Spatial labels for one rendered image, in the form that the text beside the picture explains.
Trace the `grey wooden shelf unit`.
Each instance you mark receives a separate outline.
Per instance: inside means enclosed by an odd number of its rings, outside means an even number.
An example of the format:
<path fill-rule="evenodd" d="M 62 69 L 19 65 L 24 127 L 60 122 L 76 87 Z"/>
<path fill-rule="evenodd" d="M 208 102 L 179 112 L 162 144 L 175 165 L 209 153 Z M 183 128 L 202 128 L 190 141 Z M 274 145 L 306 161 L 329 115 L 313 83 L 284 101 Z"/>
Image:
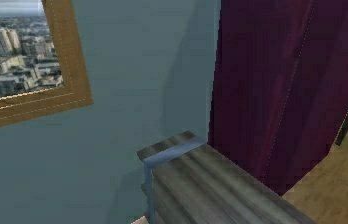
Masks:
<path fill-rule="evenodd" d="M 190 131 L 137 156 L 148 224 L 317 224 Z"/>

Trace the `dark red room door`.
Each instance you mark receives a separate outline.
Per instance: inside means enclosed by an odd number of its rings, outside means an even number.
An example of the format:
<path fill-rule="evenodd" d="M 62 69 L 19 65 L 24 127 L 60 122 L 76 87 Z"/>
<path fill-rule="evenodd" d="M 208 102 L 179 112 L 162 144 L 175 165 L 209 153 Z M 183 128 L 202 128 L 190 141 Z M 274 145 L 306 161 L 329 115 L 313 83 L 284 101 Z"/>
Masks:
<path fill-rule="evenodd" d="M 348 111 L 348 0 L 220 0 L 209 144 L 279 195 Z"/>

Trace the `wooden framed window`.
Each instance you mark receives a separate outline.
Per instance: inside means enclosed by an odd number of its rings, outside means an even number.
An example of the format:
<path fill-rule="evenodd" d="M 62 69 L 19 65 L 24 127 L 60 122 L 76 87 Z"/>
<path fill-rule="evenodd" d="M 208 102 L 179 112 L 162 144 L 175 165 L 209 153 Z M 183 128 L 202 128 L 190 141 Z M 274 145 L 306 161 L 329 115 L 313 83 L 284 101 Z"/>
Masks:
<path fill-rule="evenodd" d="M 0 127 L 93 103 L 72 0 L 40 1 L 65 86 L 0 98 Z"/>

